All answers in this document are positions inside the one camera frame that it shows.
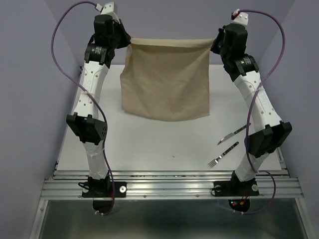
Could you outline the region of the beige cloth napkin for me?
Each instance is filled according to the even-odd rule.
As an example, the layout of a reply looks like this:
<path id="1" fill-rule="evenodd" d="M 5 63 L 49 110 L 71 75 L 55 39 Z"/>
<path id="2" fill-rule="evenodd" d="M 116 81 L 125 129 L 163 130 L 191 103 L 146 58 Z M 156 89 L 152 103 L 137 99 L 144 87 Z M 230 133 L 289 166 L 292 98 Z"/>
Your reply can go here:
<path id="1" fill-rule="evenodd" d="M 209 54 L 213 42 L 132 38 L 120 75 L 122 109 L 161 121 L 208 116 Z"/>

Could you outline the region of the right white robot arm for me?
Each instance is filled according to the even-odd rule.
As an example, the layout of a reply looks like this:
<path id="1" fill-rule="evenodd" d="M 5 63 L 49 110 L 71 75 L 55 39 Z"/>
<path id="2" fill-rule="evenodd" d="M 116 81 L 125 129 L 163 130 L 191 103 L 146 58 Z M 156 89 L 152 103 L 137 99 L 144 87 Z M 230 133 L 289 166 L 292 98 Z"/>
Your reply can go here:
<path id="1" fill-rule="evenodd" d="M 240 91 L 249 109 L 247 121 L 255 132 L 245 136 L 246 153 L 229 182 L 234 194 L 247 189 L 247 182 L 255 178 L 263 161 L 272 154 L 292 131 L 290 122 L 283 122 L 272 106 L 262 86 L 255 59 L 246 54 L 248 32 L 242 25 L 230 23 L 218 30 L 211 51 L 220 55 L 225 71 Z"/>

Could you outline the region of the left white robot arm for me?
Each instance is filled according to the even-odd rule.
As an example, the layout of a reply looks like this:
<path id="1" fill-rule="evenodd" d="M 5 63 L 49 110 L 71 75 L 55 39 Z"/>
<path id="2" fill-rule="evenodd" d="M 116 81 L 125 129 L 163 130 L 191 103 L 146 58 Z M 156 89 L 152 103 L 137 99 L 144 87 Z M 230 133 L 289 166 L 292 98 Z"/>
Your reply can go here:
<path id="1" fill-rule="evenodd" d="M 67 116 L 66 122 L 84 146 L 89 178 L 97 180 L 94 191 L 99 196 L 106 196 L 111 190 L 110 182 L 105 180 L 109 169 L 103 153 L 108 126 L 105 119 L 99 119 L 102 115 L 99 101 L 115 50 L 127 47 L 131 37 L 115 14 L 97 15 L 93 25 L 94 34 L 84 54 L 81 93 L 73 114 Z"/>

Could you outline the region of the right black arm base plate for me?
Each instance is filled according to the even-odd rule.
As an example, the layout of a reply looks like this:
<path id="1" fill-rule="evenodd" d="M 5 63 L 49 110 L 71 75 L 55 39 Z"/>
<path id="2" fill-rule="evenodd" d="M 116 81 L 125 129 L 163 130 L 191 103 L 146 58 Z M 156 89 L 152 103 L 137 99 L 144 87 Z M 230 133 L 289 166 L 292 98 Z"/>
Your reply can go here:
<path id="1" fill-rule="evenodd" d="M 215 197 L 259 196 L 259 188 L 255 180 L 234 183 L 231 181 L 215 181 L 210 191 Z"/>

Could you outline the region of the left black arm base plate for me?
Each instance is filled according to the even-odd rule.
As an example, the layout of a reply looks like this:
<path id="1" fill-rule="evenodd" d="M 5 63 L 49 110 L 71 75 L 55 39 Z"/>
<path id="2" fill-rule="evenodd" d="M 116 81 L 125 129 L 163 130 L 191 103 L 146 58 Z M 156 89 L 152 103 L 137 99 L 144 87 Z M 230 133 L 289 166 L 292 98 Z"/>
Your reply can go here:
<path id="1" fill-rule="evenodd" d="M 111 198 L 114 195 L 115 198 L 125 198 L 127 193 L 126 182 L 115 182 L 115 191 L 111 182 L 107 183 L 93 183 L 79 182 L 78 186 L 82 188 L 83 198 Z"/>

